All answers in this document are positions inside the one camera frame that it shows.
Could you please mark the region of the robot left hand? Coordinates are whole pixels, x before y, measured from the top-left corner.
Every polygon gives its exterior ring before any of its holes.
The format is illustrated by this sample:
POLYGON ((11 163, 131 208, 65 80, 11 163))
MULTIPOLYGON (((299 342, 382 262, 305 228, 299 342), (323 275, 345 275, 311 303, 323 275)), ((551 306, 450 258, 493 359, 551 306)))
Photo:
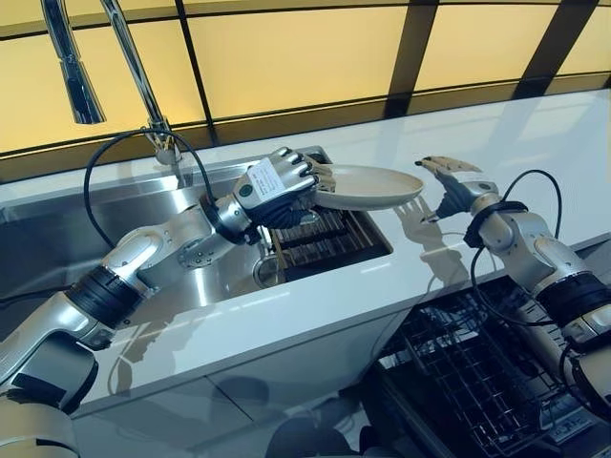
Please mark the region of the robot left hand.
POLYGON ((335 187, 328 166, 282 147, 249 167, 233 196, 255 225, 288 229, 314 221, 314 193, 333 192, 335 187))

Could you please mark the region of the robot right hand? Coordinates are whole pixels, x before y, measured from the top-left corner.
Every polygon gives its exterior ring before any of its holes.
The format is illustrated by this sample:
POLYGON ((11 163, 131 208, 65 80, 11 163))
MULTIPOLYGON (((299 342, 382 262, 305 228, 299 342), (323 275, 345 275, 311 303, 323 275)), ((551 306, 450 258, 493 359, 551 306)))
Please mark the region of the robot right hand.
POLYGON ((433 223, 459 213, 472 216, 489 205, 500 202, 494 182, 471 163, 444 156, 426 156, 414 162, 429 171, 443 186, 442 200, 434 212, 421 219, 433 223))

